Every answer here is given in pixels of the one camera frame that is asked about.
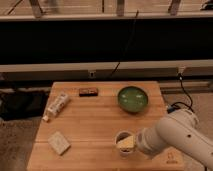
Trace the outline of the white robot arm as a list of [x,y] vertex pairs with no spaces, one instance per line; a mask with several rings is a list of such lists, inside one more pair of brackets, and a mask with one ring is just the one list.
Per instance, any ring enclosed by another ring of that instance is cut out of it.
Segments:
[[136,147],[147,155],[158,155],[174,147],[213,171],[213,141],[196,130],[198,122],[188,109],[173,111],[138,131]]

